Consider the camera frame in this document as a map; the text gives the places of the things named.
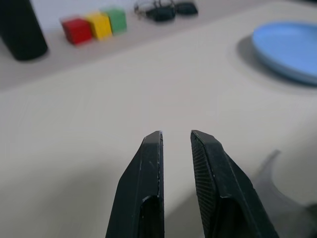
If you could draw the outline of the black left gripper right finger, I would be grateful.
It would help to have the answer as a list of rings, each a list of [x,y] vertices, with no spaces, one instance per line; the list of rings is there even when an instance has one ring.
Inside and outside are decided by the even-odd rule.
[[[196,194],[207,238],[276,238],[252,182],[212,135],[191,131]]]

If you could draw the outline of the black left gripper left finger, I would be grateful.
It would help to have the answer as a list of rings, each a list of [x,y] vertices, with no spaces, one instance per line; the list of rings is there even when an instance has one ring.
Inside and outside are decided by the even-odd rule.
[[[163,136],[144,137],[122,174],[106,231],[107,238],[164,237]]]

